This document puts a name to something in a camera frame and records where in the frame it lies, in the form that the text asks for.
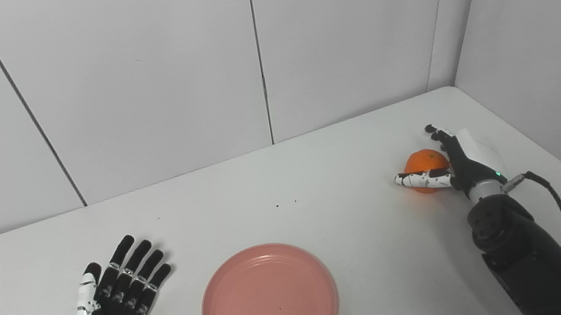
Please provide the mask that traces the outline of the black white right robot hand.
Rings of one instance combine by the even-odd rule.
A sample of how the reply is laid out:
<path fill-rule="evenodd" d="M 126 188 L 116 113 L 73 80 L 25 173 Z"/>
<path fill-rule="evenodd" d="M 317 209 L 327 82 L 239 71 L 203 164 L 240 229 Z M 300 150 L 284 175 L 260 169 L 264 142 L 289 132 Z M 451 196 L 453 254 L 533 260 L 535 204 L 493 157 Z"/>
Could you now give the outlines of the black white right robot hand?
<path fill-rule="evenodd" d="M 473 203 L 508 193 L 508 177 L 494 149 L 472 137 L 468 129 L 453 134 L 429 124 L 425 132 L 440 144 L 438 151 L 422 150 L 410 156 L 394 182 L 421 193 L 454 189 Z"/>

